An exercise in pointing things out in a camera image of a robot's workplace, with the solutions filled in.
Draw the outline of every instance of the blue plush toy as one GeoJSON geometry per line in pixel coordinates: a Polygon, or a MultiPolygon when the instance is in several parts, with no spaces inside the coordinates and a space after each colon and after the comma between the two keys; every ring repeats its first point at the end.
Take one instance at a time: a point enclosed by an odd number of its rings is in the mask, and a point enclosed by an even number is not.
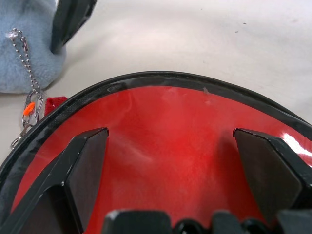
{"type": "Polygon", "coordinates": [[[28,93],[30,79],[5,33],[17,28],[27,38],[32,71],[42,88],[60,73],[65,48],[50,50],[56,0],[0,0],[0,92],[28,93]]]}

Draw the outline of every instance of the metal clasp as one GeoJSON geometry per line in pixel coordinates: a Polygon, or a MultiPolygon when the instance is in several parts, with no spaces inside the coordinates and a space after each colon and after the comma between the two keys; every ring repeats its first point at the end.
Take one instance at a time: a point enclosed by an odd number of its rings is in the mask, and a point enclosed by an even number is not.
{"type": "Polygon", "coordinates": [[[19,143],[19,141],[27,134],[28,130],[32,128],[31,124],[26,124],[23,131],[19,134],[19,137],[16,138],[10,145],[11,150],[15,148],[15,146],[19,143]]]}
{"type": "Polygon", "coordinates": [[[39,115],[40,115],[40,110],[43,105],[43,99],[44,99],[43,92],[41,90],[34,89],[33,91],[29,92],[29,94],[27,95],[24,110],[32,102],[34,102],[36,105],[35,105],[35,110],[33,114],[30,114],[28,116],[23,114],[21,118],[21,122],[24,128],[26,127],[27,124],[30,124],[32,120],[32,116],[35,118],[35,123],[32,123],[33,125],[39,122],[39,115]]]}

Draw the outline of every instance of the white table surface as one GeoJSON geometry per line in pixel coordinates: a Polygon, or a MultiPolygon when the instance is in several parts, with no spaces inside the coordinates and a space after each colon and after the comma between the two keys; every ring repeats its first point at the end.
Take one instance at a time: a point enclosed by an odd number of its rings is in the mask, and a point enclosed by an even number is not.
{"type": "MultiPolygon", "coordinates": [[[[49,97],[132,72],[181,71],[259,92],[312,122],[310,0],[98,0],[67,49],[49,97]]],[[[24,99],[0,94],[0,163],[24,99]]]]}

